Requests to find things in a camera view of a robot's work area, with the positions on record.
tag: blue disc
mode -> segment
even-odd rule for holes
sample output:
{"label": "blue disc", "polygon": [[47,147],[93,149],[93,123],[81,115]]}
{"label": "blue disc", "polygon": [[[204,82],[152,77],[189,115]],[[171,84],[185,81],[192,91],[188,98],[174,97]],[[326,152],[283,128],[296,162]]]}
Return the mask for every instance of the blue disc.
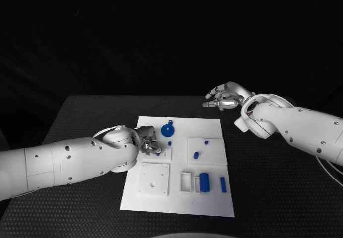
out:
{"label": "blue disc", "polygon": [[162,134],[165,137],[172,137],[175,133],[175,127],[171,124],[166,124],[162,128]]}

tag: blue object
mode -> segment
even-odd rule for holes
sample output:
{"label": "blue object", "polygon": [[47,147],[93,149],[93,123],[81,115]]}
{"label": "blue object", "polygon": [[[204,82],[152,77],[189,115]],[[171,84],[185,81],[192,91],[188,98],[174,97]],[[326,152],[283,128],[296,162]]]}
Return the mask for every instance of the blue object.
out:
{"label": "blue object", "polygon": [[210,192],[210,174],[201,173],[201,192]]}
{"label": "blue object", "polygon": [[169,123],[162,128],[162,134],[165,137],[172,137],[175,133],[174,121],[169,120]]}
{"label": "blue object", "polygon": [[223,192],[227,192],[225,179],[224,179],[224,177],[221,177],[221,186],[223,186]]}
{"label": "blue object", "polygon": [[199,157],[199,152],[197,151],[194,158],[198,159],[198,157]]}

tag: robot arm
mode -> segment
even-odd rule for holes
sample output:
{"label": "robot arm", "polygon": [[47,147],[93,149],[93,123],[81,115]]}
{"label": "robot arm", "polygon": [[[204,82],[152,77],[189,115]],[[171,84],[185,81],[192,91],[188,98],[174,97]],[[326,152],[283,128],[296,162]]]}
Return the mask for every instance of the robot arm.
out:
{"label": "robot arm", "polygon": [[230,82],[207,95],[215,95],[204,107],[221,110],[243,106],[235,122],[243,132],[248,130],[267,139],[280,132],[287,143],[315,156],[343,165],[343,119],[295,105],[274,94],[251,93],[237,83]]}
{"label": "robot arm", "polygon": [[97,135],[0,152],[0,201],[38,189],[127,171],[139,152],[161,153],[155,128],[116,126]]}

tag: black table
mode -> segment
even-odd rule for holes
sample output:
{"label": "black table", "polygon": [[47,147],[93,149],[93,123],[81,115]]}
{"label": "black table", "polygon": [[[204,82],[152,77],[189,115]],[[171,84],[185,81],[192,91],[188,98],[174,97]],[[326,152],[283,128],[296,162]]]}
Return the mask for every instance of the black table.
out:
{"label": "black table", "polygon": [[139,116],[221,119],[235,218],[122,211],[127,172],[15,198],[0,237],[150,237],[208,232],[238,237],[343,237],[343,188],[283,141],[243,133],[241,109],[204,108],[204,96],[71,96],[44,144],[137,125]]}

